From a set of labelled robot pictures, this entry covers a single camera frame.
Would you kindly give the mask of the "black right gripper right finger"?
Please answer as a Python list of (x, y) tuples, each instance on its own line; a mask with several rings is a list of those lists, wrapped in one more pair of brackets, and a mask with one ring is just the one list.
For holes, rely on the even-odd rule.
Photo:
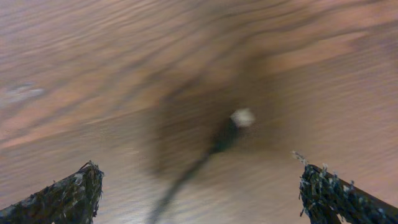
[(299, 199), (311, 224), (397, 224), (397, 207), (357, 188), (328, 172), (310, 164), (303, 155), (293, 152), (293, 157), (304, 165), (300, 176)]

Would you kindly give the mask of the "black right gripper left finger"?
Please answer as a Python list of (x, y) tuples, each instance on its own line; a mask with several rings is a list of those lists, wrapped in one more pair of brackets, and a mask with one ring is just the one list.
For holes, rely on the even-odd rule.
[(1, 210), (1, 224), (92, 224), (104, 172), (92, 161), (74, 174)]

